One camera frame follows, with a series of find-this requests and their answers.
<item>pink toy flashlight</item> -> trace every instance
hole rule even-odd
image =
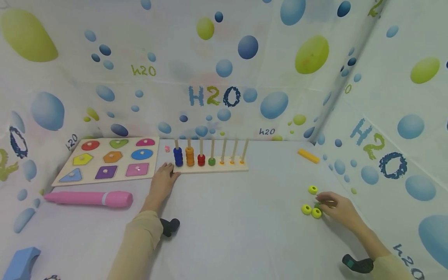
[[[46,194],[43,198],[58,204],[104,205],[114,208],[131,206],[134,201],[132,193],[123,191],[113,191],[109,193],[64,191]]]

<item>pink square puzzle piece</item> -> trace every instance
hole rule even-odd
[[[143,176],[148,174],[149,163],[130,164],[126,170],[126,177]]]

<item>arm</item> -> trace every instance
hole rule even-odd
[[[369,257],[374,261],[371,272],[375,280],[412,280],[403,263],[395,258],[378,236],[364,223],[352,202],[333,192],[317,195],[320,209],[355,234]]]
[[[126,225],[123,241],[107,279],[146,279],[150,257],[162,232],[156,212],[140,212]]]
[[[172,172],[173,168],[173,164],[165,163],[154,174],[149,195],[140,213],[126,225],[123,241],[107,280],[147,278],[149,260],[163,232],[157,212],[180,176],[180,173]]]

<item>green heart puzzle piece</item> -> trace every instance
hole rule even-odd
[[[109,144],[114,149],[120,149],[124,145],[126,145],[129,142],[129,140],[123,139],[123,140],[112,140]]]

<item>beige sleeve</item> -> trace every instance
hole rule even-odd
[[[162,236],[157,213],[144,211],[126,225],[123,242],[112,264],[108,280],[144,280],[149,259]]]
[[[373,262],[371,272],[374,280],[413,280],[403,262],[394,255],[379,257]]]

